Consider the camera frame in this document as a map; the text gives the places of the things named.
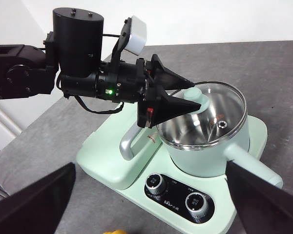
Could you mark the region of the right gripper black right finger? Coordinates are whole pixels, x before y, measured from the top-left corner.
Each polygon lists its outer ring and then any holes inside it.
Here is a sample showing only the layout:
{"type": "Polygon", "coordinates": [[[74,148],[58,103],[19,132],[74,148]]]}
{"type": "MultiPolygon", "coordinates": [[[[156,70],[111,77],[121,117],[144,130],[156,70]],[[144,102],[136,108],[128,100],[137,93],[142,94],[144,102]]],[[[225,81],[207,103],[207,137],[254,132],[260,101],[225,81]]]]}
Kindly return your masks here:
{"type": "Polygon", "coordinates": [[[233,161],[226,165],[231,199],[248,234],[293,234],[293,195],[233,161]]]}

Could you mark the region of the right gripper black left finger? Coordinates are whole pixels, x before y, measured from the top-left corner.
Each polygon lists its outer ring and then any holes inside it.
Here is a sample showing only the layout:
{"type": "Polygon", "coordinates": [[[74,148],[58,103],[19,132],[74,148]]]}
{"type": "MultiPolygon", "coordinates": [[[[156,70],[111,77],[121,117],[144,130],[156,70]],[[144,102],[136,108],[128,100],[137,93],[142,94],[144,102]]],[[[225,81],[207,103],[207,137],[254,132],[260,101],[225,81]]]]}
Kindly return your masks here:
{"type": "Polygon", "coordinates": [[[0,234],[53,234],[76,179],[70,162],[0,201],[0,234]]]}

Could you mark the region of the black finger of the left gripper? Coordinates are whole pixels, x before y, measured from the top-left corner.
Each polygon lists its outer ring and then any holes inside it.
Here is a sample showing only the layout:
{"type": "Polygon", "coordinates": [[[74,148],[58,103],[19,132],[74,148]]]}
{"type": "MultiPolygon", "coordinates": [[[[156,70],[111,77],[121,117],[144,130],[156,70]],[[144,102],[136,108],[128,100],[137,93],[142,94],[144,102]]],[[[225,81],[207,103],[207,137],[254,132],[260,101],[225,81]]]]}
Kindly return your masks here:
{"type": "Polygon", "coordinates": [[[166,68],[157,54],[153,54],[151,61],[147,62],[147,70],[155,84],[161,85],[165,90],[179,90],[194,87],[192,81],[166,68]]]}
{"type": "Polygon", "coordinates": [[[163,89],[156,89],[146,100],[146,127],[168,121],[172,118],[198,111],[201,104],[170,96],[163,89]]]}

